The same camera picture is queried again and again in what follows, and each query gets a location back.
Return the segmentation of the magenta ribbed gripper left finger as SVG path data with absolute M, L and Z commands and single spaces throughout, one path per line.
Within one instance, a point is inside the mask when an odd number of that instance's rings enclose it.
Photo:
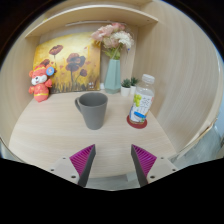
M 49 168 L 49 171 L 76 185 L 85 187 L 95 155 L 95 145 L 90 145 L 70 157 L 63 156 Z

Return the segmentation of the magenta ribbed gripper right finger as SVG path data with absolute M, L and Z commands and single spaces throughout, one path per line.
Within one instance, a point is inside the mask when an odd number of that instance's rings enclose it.
M 131 145 L 131 156 L 141 187 L 178 170 L 178 168 L 164 156 L 156 157 L 134 144 Z

